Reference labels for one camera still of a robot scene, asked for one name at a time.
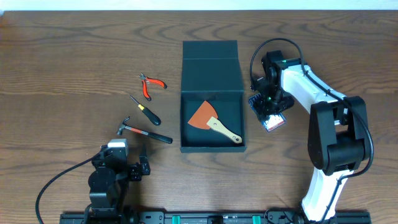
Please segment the small claw hammer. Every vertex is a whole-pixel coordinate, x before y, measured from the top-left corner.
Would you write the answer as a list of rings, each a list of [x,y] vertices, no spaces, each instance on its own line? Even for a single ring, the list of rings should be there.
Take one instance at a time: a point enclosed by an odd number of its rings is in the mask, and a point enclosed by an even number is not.
[[[128,116],[127,118],[125,118],[122,123],[119,125],[118,131],[117,131],[117,135],[122,135],[124,130],[128,130],[137,134],[141,134],[141,135],[145,135],[147,137],[150,137],[152,139],[156,139],[158,141],[162,141],[165,142],[167,144],[172,144],[173,139],[167,136],[163,136],[161,134],[157,134],[157,133],[153,133],[153,132],[147,132],[141,129],[137,129],[137,128],[133,128],[131,126],[128,126],[126,124],[126,122],[130,119],[130,117]]]

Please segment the blue screwdriver set card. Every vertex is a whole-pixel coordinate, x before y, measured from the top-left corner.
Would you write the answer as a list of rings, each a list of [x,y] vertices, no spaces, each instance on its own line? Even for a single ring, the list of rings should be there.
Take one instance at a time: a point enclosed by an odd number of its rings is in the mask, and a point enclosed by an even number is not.
[[[259,100],[260,100],[260,94],[257,93],[248,99],[248,103],[249,103],[251,109],[255,112],[257,119],[259,120],[259,122],[262,124],[263,128],[267,132],[271,132],[271,131],[277,129],[279,126],[282,126],[283,124],[285,124],[286,119],[282,113],[272,114],[269,116],[261,116],[260,112],[257,112],[256,109],[254,108],[255,102],[257,102]]]

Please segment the red handled pliers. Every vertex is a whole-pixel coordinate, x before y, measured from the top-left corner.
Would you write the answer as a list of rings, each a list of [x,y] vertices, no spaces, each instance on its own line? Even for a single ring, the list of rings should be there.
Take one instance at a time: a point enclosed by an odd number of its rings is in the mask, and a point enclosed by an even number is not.
[[[150,94],[148,92],[148,87],[147,87],[148,83],[156,84],[156,85],[161,86],[163,89],[167,89],[167,84],[165,82],[163,82],[162,80],[149,78],[149,77],[145,76],[143,73],[141,73],[139,75],[139,78],[141,79],[141,82],[142,82],[143,95],[147,101],[152,100],[152,98],[150,97]]]

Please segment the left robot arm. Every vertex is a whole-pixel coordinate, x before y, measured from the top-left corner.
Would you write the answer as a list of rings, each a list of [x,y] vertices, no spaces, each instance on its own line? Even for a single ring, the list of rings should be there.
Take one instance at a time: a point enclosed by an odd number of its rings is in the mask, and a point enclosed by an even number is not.
[[[127,161],[128,153],[127,145],[103,145],[92,160],[95,171],[88,179],[91,204],[85,209],[83,223],[139,223],[124,199],[131,182],[150,174],[150,165],[145,146],[134,164]]]

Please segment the orange scraper wooden handle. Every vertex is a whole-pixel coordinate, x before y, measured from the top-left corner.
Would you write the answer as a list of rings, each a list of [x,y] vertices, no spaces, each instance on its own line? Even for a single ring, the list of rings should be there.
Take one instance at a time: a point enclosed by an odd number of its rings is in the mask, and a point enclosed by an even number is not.
[[[230,131],[224,124],[218,119],[218,114],[214,107],[204,101],[192,117],[188,120],[188,124],[198,129],[212,129],[227,138],[229,138],[235,144],[242,143],[243,139],[241,136]]]

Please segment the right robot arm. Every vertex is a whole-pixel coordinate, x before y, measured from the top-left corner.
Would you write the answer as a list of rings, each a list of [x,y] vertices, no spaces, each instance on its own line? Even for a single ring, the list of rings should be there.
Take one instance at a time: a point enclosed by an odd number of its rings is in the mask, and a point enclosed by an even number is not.
[[[374,145],[368,129],[366,104],[359,96],[347,97],[321,81],[301,60],[286,60],[271,52],[261,60],[264,77],[252,81],[256,95],[249,99],[258,120],[267,129],[272,119],[300,103],[309,113],[308,154],[314,166],[300,211],[270,213],[268,223],[370,223],[367,213],[335,211],[349,178],[371,166]]]

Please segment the black handled screwdriver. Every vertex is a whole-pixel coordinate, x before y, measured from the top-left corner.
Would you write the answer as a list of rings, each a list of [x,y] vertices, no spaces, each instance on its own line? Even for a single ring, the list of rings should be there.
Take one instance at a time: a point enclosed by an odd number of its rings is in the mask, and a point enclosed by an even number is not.
[[[138,108],[142,111],[142,113],[149,119],[149,121],[154,124],[155,126],[161,125],[161,119],[154,114],[149,108],[145,107],[144,105],[140,104],[132,95],[129,96],[132,101],[134,101]]]

